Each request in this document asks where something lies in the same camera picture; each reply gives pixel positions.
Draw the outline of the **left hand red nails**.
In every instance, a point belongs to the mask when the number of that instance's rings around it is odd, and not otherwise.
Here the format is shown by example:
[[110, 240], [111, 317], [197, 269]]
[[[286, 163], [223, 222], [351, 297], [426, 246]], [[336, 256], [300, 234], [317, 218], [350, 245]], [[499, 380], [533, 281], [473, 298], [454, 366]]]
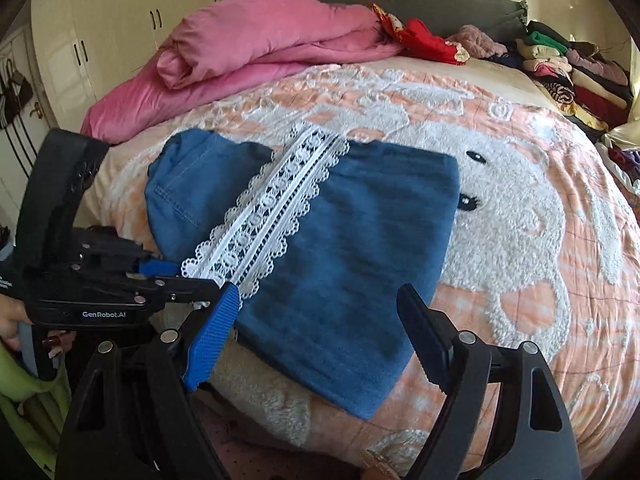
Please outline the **left hand red nails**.
[[[7, 296], [0, 299], [0, 330], [3, 343], [12, 351], [22, 350], [22, 340], [18, 333], [18, 326], [23, 323], [32, 325], [27, 316], [24, 304]], [[49, 349], [49, 358], [69, 352], [76, 338], [75, 332], [65, 330], [51, 330], [43, 339], [42, 345]]]

